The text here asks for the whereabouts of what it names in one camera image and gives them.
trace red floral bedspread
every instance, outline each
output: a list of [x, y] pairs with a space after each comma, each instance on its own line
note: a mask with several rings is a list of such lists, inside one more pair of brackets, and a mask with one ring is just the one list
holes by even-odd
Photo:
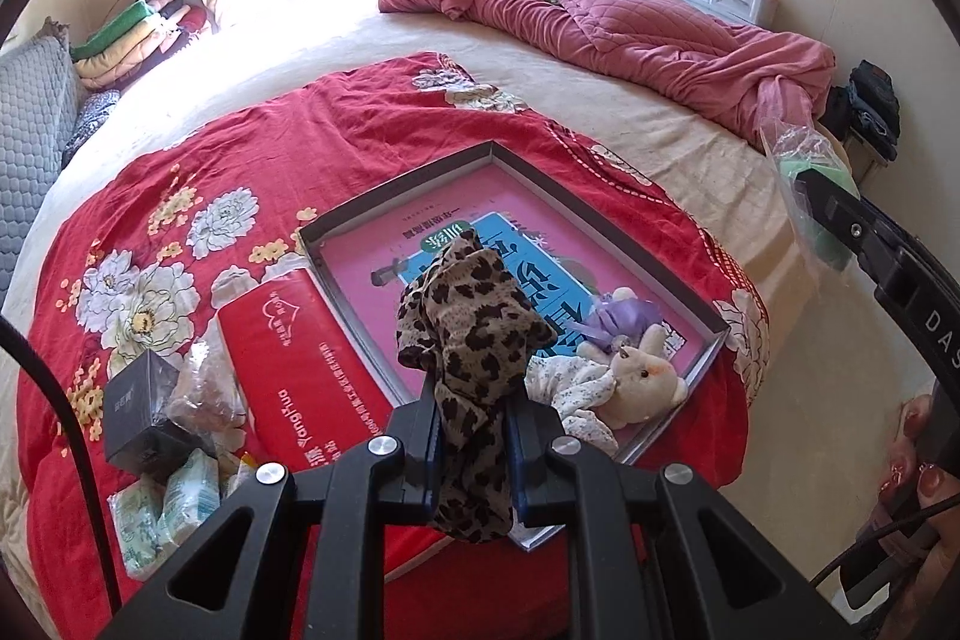
[[[211, 294], [218, 278], [270, 274], [301, 252], [296, 229], [315, 213], [489, 139], [592, 204], [731, 322], [728, 347], [643, 460], [685, 461], [714, 485], [731, 482], [746, 445], [745, 383], [762, 363], [766, 333], [760, 297], [742, 271], [606, 148], [519, 98], [473, 84], [446, 56], [420, 53], [330, 74], [211, 122], [133, 161], [61, 227], [30, 340], [74, 390], [104, 513], [107, 496], [133, 480], [104, 462], [99, 405], [109, 377], [146, 348], [176, 362], [219, 305]], [[22, 377], [17, 424], [37, 581], [65, 640], [88, 640], [109, 617], [88, 519], [53, 413]], [[393, 545], [388, 557], [402, 557], [403, 539]], [[113, 547], [128, 598], [138, 584], [124, 574], [115, 539]], [[565, 625], [565, 604], [563, 538], [530, 555], [508, 540], [453, 543], [387, 585], [387, 636], [546, 637]]]

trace stacked blankets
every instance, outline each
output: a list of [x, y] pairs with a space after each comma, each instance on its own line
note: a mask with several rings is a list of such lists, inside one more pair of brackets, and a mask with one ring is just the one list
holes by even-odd
[[184, 0], [137, 0], [70, 56], [83, 87], [123, 90], [186, 46], [206, 24], [206, 10]]

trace black cable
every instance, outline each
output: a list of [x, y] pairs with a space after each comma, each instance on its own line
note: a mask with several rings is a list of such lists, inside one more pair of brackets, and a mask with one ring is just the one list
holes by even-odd
[[100, 557], [100, 569], [104, 574], [104, 584], [107, 586], [107, 599], [110, 603], [110, 612], [116, 615], [121, 608], [120, 586], [117, 584], [117, 572], [113, 566], [113, 557], [110, 553], [109, 537], [107, 537], [107, 521], [100, 508], [100, 497], [97, 495], [97, 482], [93, 477], [93, 464], [90, 462], [90, 453], [86, 450], [86, 441], [83, 439], [83, 429], [77, 421], [70, 401], [64, 390], [56, 381], [50, 367], [37, 355], [22, 333], [13, 328], [11, 322], [0, 316], [0, 349], [11, 355], [37, 389], [46, 397], [53, 408], [56, 419], [66, 434], [67, 445], [73, 455], [73, 463], [80, 478], [80, 490], [83, 491], [83, 502], [86, 504], [86, 514], [93, 528], [93, 540], [97, 545], [97, 554]]
[[833, 572], [838, 567], [842, 566], [849, 557], [851, 557], [856, 552], [866, 548], [867, 545], [877, 542], [877, 540], [888, 537], [893, 534], [895, 531], [900, 531], [902, 528], [909, 527], [909, 525], [914, 525], [920, 521], [925, 521], [928, 518], [932, 518], [935, 515], [940, 515], [942, 512], [946, 512], [949, 509], [952, 509], [955, 506], [960, 504], [960, 494], [952, 496], [949, 499], [944, 499], [944, 501], [938, 501], [937, 504], [932, 504], [926, 509], [919, 510], [913, 515], [909, 515], [906, 518], [901, 518], [899, 521], [894, 521], [891, 524], [885, 525], [885, 527], [880, 527], [877, 530], [871, 531], [869, 534], [863, 538], [853, 543], [846, 551], [843, 551], [835, 560], [830, 562], [824, 569], [819, 571], [813, 579], [810, 581], [810, 585], [814, 588], [822, 584], [829, 574]]

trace metal screw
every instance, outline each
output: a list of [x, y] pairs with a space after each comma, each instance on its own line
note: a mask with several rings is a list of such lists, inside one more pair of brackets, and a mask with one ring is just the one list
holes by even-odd
[[580, 441], [576, 437], [557, 437], [550, 447], [553, 448], [560, 456], [573, 456], [574, 453], [580, 453]]
[[687, 485], [693, 480], [693, 470], [686, 464], [667, 464], [664, 477], [674, 485]]
[[286, 474], [287, 471], [283, 468], [283, 464], [270, 461], [257, 469], [256, 479], [263, 485], [273, 485], [275, 482], [283, 480], [283, 476]]
[[380, 437], [373, 437], [367, 443], [367, 450], [374, 456], [390, 456], [390, 453], [397, 450], [397, 441], [387, 434], [381, 434]]

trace pink quilted blanket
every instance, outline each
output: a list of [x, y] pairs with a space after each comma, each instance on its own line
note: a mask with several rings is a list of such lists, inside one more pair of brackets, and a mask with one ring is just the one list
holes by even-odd
[[728, 25], [682, 0], [380, 0], [506, 31], [560, 60], [644, 85], [760, 148], [768, 119], [823, 114], [833, 51], [796, 33]]

